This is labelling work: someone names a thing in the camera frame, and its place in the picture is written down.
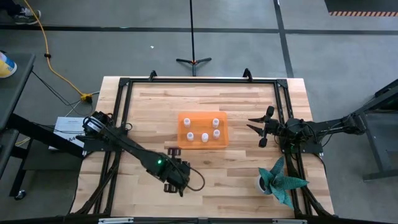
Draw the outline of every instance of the small white cylinder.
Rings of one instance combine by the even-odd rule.
[[[220,137],[220,131],[219,129],[216,129],[213,131],[213,138],[218,139]]]
[[[188,133],[187,139],[188,139],[188,141],[193,141],[193,133]]]
[[[213,119],[213,128],[218,128],[219,124],[220,124],[220,121],[217,118]]]
[[[184,119],[184,126],[189,128],[191,126],[191,120],[189,118]]]
[[[202,142],[207,142],[207,141],[209,141],[209,135],[208,135],[207,133],[203,133],[203,134],[201,135],[201,141],[202,141]]]

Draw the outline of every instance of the wooden tabletop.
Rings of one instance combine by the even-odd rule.
[[[113,112],[119,78],[104,77],[97,111]],[[311,120],[304,80],[291,78],[288,84],[294,116]],[[269,105],[276,107],[274,95],[274,87],[268,84],[134,84],[127,119],[132,124],[132,130],[128,136],[141,146],[166,153],[168,147],[176,146],[177,116],[183,111],[225,111],[228,114],[229,146],[226,149],[182,151],[181,158],[189,161],[206,179],[203,190],[193,192],[185,189],[183,197],[164,193],[163,183],[147,174],[135,157],[124,152],[119,166],[112,216],[293,217],[292,209],[281,205],[273,195],[261,194],[254,186],[258,167],[271,169],[282,154],[272,136],[268,138],[266,148],[259,148],[259,136],[246,124],[250,123],[248,118],[263,116]],[[118,114],[118,125],[122,111],[123,103]],[[83,161],[72,211],[78,210],[97,187],[103,157],[103,152],[96,152]],[[319,158],[303,154],[303,164],[310,182],[309,189],[323,207],[333,213],[325,171]],[[198,188],[201,178],[192,172],[189,184]],[[298,196],[300,208],[304,212],[300,190]]]

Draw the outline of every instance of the orange tray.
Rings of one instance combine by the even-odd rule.
[[[189,128],[184,126],[184,119],[189,118],[191,125]],[[213,119],[217,118],[220,123],[217,128],[213,128]],[[213,138],[213,131],[219,129],[218,139]],[[193,133],[193,141],[188,141],[187,134]],[[209,140],[201,141],[201,135],[207,133]],[[225,112],[199,112],[199,113],[180,113],[178,115],[178,136],[177,144],[181,149],[222,149],[228,146],[228,122]]]

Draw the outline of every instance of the yellow extension cord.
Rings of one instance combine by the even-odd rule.
[[[36,16],[36,13],[34,12],[34,10],[32,9],[32,7],[29,5],[29,3],[27,2],[27,0],[24,0],[25,4],[27,5],[27,7],[29,7],[29,9],[32,11],[33,16],[36,18],[37,22],[39,23],[40,28],[42,29],[43,32],[43,36],[44,36],[44,42],[45,42],[45,51],[47,55],[50,55],[49,52],[49,45],[47,43],[47,36],[45,35],[42,23],[40,22],[39,18]],[[87,94],[87,93],[82,93],[72,82],[70,82],[69,80],[67,80],[65,77],[63,77],[62,75],[60,75],[59,73],[57,73],[52,67],[51,67],[51,63],[50,63],[50,59],[48,57],[47,58],[47,65],[49,65],[49,69],[51,70],[52,73],[56,74],[56,76],[60,77],[63,81],[69,83],[70,86],[72,86],[72,88],[74,88],[79,94],[80,94],[80,99],[82,101],[91,103],[92,102],[92,98],[93,95],[92,94]]]

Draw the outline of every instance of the sneaker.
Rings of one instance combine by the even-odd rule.
[[[38,18],[42,16],[39,10],[35,10],[35,14]],[[37,20],[30,9],[22,7],[21,12],[14,16],[14,22],[17,25],[33,25],[37,23]]]

